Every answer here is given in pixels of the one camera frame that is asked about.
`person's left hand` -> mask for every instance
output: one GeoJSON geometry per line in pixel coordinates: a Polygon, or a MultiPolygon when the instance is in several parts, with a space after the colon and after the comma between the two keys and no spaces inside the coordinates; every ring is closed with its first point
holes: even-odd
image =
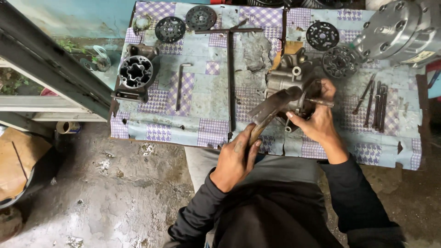
{"type": "Polygon", "coordinates": [[[254,123],[249,124],[233,141],[222,146],[217,167],[210,174],[210,179],[224,193],[245,179],[254,168],[254,161],[262,140],[258,139],[249,148],[247,156],[245,152],[248,151],[248,140],[255,126],[254,123]]]}

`gray pants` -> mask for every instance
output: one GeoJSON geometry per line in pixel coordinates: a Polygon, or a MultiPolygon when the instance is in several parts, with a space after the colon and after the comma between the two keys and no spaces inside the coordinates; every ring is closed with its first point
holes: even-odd
{"type": "MultiPolygon", "coordinates": [[[[209,148],[185,147],[188,170],[195,192],[204,184],[208,172],[217,165],[220,152],[220,150],[209,148]]],[[[318,179],[319,171],[316,160],[258,154],[254,169],[239,184],[259,180],[317,184],[318,179]]]]}

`checkered tablecloth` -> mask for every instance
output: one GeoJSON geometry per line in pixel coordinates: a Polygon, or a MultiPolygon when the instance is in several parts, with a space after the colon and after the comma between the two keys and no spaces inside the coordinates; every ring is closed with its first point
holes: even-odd
{"type": "MultiPolygon", "coordinates": [[[[159,42],[154,34],[154,27],[159,20],[167,16],[185,20],[187,11],[194,6],[196,5],[168,2],[136,3],[134,18],[148,15],[152,19],[152,25],[139,36],[129,28],[125,45],[142,42],[157,46],[161,53],[161,69],[155,83],[148,89],[148,103],[119,101],[118,114],[111,119],[112,137],[200,147],[217,147],[228,141],[226,37],[223,34],[195,35],[187,27],[183,39],[165,44],[159,42]],[[177,71],[183,63],[191,63],[193,66],[184,68],[182,87],[178,89],[177,71]],[[175,111],[178,90],[181,95],[180,109],[175,111]]],[[[266,39],[264,43],[268,43],[268,56],[263,56],[263,60],[272,60],[281,50],[280,39],[284,28],[281,8],[231,5],[210,7],[217,13],[214,29],[230,28],[246,19],[247,27],[261,27],[266,39]]],[[[291,9],[287,13],[285,27],[287,41],[303,41],[311,57],[321,56],[320,52],[306,42],[306,30],[311,24],[316,21],[329,22],[338,29],[340,43],[350,43],[361,33],[364,22],[373,13],[374,11],[348,9],[291,9]]],[[[247,116],[248,111],[264,99],[265,74],[251,73],[245,65],[244,53],[249,48],[242,40],[249,39],[249,35],[233,36],[236,71],[236,131],[233,132],[233,138],[251,122],[247,116]]],[[[349,80],[334,82],[337,87],[336,107],[333,108],[334,125],[360,163],[394,167],[399,162],[405,169],[418,169],[421,161],[418,125],[422,115],[416,73],[409,68],[393,69],[387,61],[376,60],[371,64],[364,64],[349,80]],[[389,87],[384,134],[363,127],[367,101],[364,101],[358,115],[352,114],[372,73],[377,73],[376,80],[381,80],[389,87]],[[399,154],[398,142],[403,147],[399,154]]],[[[372,123],[372,120],[373,111],[369,122],[372,123]]],[[[306,137],[300,129],[288,134],[275,121],[265,129],[261,138],[262,153],[326,158],[323,148],[306,137]]]]}

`person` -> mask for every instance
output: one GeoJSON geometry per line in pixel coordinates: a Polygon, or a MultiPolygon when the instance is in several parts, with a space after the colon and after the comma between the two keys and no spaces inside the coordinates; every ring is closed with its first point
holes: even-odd
{"type": "MultiPolygon", "coordinates": [[[[335,87],[322,79],[321,97],[332,101],[335,87]]],[[[328,107],[318,105],[310,119],[289,119],[328,157],[319,166],[329,183],[338,229],[350,247],[404,247],[400,227],[382,203],[333,126],[328,107]]],[[[217,150],[186,147],[192,180],[209,168],[205,183],[178,211],[164,247],[342,247],[326,226],[317,162],[304,158],[259,158],[262,143],[247,147],[254,124],[217,150]]]]}

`concrete floor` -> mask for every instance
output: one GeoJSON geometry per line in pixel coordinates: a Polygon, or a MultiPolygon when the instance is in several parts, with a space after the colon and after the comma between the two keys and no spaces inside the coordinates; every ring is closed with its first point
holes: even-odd
{"type": "MultiPolygon", "coordinates": [[[[194,195],[184,149],[109,139],[109,133],[108,124],[88,123],[68,136],[61,146],[68,159],[57,183],[21,203],[29,215],[24,230],[0,248],[161,246],[177,210],[194,195]]],[[[390,218],[403,227],[409,247],[441,247],[438,161],[431,159],[425,172],[362,167],[390,218]]],[[[324,175],[320,186],[329,229],[347,246],[324,175]]]]}

